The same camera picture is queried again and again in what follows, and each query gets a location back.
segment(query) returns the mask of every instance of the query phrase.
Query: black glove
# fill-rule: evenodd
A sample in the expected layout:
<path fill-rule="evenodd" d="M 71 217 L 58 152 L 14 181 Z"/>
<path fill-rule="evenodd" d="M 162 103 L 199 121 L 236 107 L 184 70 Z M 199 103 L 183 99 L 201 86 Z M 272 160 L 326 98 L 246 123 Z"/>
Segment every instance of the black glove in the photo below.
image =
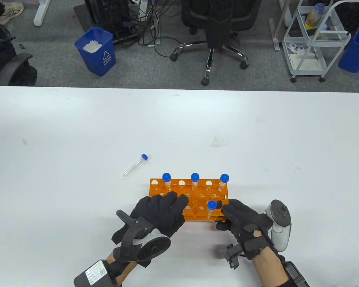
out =
<path fill-rule="evenodd" d="M 267 235 L 263 217 L 247 205 L 229 199 L 229 204 L 222 207 L 222 213 L 227 221 L 218 222 L 217 229 L 231 231 L 249 260 L 260 254 L 266 246 L 274 245 Z M 254 230 L 262 231 L 262 235 L 255 237 Z"/>
<path fill-rule="evenodd" d="M 182 215 L 183 210 L 188 205 L 189 199 L 182 194 L 179 197 L 174 191 L 165 196 L 159 194 L 142 198 L 133 209 L 130 217 L 137 219 L 140 216 L 149 221 L 155 228 L 167 237 L 172 237 L 174 233 L 185 223 Z M 125 224 L 119 231 L 112 236 L 112 241 L 118 244 L 122 241 L 128 226 Z M 151 260 L 140 262 L 139 264 L 147 267 Z"/>

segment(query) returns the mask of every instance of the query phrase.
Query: vr controller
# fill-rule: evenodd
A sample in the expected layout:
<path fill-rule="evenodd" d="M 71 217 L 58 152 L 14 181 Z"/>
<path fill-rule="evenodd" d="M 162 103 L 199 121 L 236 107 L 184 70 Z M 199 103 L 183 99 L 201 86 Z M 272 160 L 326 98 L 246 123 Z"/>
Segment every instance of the vr controller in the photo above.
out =
<path fill-rule="evenodd" d="M 271 228 L 270 240 L 274 248 L 278 252 L 285 251 L 289 244 L 289 237 L 291 232 L 291 215 L 287 206 L 281 201 L 274 199 L 265 209 L 265 213 L 260 214 L 263 227 L 266 230 Z M 225 258 L 230 264 L 230 268 L 236 269 L 239 266 L 238 256 L 244 251 L 241 244 L 227 246 Z"/>

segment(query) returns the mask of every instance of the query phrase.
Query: centrifuge tube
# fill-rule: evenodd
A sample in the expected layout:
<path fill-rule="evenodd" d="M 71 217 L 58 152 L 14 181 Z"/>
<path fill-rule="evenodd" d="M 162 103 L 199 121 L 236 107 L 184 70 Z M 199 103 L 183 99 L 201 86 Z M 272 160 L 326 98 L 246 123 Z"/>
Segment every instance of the centrifuge tube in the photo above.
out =
<path fill-rule="evenodd" d="M 221 175 L 220 180 L 221 181 L 219 182 L 219 187 L 218 187 L 219 192 L 222 191 L 221 187 L 224 187 L 226 183 L 229 181 L 229 176 L 226 173 L 224 173 L 223 175 Z"/>
<path fill-rule="evenodd" d="M 208 218 L 210 218 L 211 214 L 213 213 L 213 211 L 217 208 L 217 203 L 214 200 L 210 200 L 207 203 L 207 213 L 208 213 Z"/>
<path fill-rule="evenodd" d="M 171 186 L 171 175 L 167 172 L 162 175 L 162 179 L 165 182 L 165 186 Z"/>
<path fill-rule="evenodd" d="M 200 180 L 200 175 L 198 173 L 193 173 L 190 178 L 191 178 L 191 183 L 193 184 L 193 187 L 197 187 L 198 182 Z"/>
<path fill-rule="evenodd" d="M 137 166 L 139 166 L 141 163 L 143 163 L 147 159 L 148 159 L 148 156 L 145 153 L 143 153 L 141 155 L 141 157 L 136 161 L 136 163 L 134 165 L 132 165 L 130 168 L 128 168 L 128 170 L 125 171 L 122 176 L 127 177 L 131 171 L 133 171 Z"/>

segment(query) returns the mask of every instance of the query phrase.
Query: shoe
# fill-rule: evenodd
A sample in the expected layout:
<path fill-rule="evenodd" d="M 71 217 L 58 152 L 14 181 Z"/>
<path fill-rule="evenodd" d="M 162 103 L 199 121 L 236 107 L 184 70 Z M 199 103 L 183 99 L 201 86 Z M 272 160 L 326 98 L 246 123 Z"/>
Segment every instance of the shoe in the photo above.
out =
<path fill-rule="evenodd" d="M 0 24 L 6 24 L 10 19 L 19 16 L 24 11 L 24 5 L 18 2 L 2 2 L 5 6 L 3 15 L 0 16 Z"/>

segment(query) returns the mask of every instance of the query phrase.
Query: blue bin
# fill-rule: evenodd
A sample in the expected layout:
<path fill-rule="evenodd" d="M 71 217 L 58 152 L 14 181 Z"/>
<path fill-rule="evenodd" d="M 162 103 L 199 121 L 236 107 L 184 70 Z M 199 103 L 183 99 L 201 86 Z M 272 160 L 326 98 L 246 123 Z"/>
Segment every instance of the blue bin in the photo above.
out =
<path fill-rule="evenodd" d="M 84 46 L 92 40 L 102 44 L 102 47 L 94 53 L 84 50 Z M 105 75 L 115 65 L 113 35 L 101 28 L 90 28 L 74 43 L 74 46 L 80 52 L 88 70 L 96 75 Z"/>
<path fill-rule="evenodd" d="M 340 60 L 338 67 L 351 73 L 359 72 L 359 28 L 354 40 L 347 47 L 347 51 Z"/>

